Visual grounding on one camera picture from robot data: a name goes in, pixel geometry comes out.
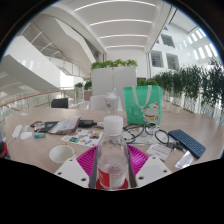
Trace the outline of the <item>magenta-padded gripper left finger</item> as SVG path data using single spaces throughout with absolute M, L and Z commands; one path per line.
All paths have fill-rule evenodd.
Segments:
M 68 158 L 55 174 L 78 186 L 94 189 L 97 180 L 97 146 L 90 148 L 80 156 Z

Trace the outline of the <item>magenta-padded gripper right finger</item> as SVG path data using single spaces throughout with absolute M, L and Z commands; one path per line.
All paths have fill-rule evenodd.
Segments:
M 157 181 L 171 171 L 156 156 L 148 157 L 145 153 L 128 145 L 129 150 L 129 183 L 131 188 L 139 188 Z

